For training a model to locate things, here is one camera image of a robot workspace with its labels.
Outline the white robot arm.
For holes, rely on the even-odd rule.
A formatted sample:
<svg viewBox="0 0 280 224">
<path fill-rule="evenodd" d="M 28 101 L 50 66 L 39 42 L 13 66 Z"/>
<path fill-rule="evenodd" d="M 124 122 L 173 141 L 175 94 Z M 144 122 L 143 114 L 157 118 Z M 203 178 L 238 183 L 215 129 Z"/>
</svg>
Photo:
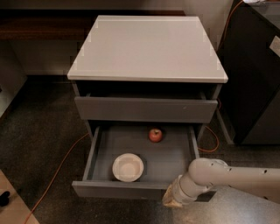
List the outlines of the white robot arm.
<svg viewBox="0 0 280 224">
<path fill-rule="evenodd" d="M 259 198 L 280 203 L 280 170 L 233 167 L 219 159 L 194 159 L 183 175 L 167 188 L 162 199 L 166 207 L 182 207 L 213 187 L 229 186 Z"/>
</svg>

